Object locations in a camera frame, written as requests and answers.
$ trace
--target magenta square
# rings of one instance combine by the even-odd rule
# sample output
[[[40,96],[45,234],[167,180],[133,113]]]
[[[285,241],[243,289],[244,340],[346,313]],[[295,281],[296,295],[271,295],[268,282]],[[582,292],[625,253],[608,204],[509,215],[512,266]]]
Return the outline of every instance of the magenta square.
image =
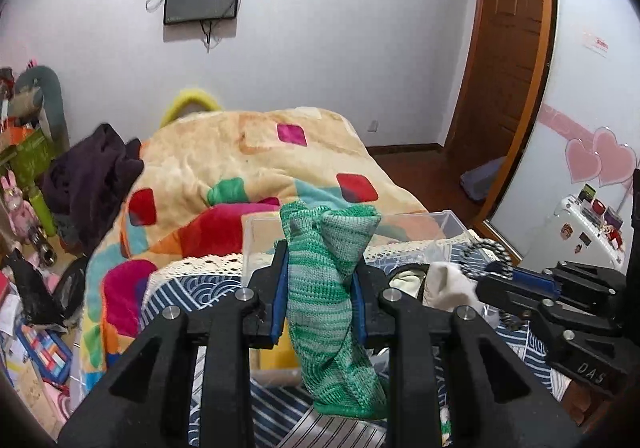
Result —
[[[306,146],[305,131],[297,124],[278,123],[278,139],[284,143]]]

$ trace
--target striped sock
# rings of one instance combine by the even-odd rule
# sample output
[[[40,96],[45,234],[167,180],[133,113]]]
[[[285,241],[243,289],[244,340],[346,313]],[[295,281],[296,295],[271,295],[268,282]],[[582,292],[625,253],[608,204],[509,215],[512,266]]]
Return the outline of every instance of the striped sock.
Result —
[[[386,417],[386,396],[351,333],[351,275],[380,222],[373,206],[280,209],[289,242],[287,320],[302,376],[322,414]]]

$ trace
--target green sock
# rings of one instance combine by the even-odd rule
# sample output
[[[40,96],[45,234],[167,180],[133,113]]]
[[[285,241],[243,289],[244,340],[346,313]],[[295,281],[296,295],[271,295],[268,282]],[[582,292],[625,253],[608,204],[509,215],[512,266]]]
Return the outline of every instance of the green sock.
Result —
[[[386,417],[386,396],[351,333],[351,276],[380,222],[373,206],[332,211],[302,201],[280,209],[289,242],[291,343],[321,414]]]

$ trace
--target wooden door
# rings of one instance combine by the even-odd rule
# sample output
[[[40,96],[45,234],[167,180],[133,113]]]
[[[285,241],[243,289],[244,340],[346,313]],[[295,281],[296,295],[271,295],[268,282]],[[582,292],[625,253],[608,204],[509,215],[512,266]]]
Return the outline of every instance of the wooden door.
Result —
[[[479,8],[468,80],[446,145],[460,173],[507,155],[529,93],[540,39],[542,0],[481,0]]]

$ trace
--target stuffed rabbit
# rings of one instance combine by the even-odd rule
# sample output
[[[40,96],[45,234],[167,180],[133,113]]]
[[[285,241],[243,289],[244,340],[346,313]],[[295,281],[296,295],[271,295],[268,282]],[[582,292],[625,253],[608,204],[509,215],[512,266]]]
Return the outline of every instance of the stuffed rabbit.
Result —
[[[8,180],[2,177],[0,182],[4,188],[4,204],[9,213],[11,230],[21,242],[27,242],[30,229],[40,227],[40,221],[30,203],[22,198],[22,190],[15,183],[15,175],[11,170],[8,177]]]

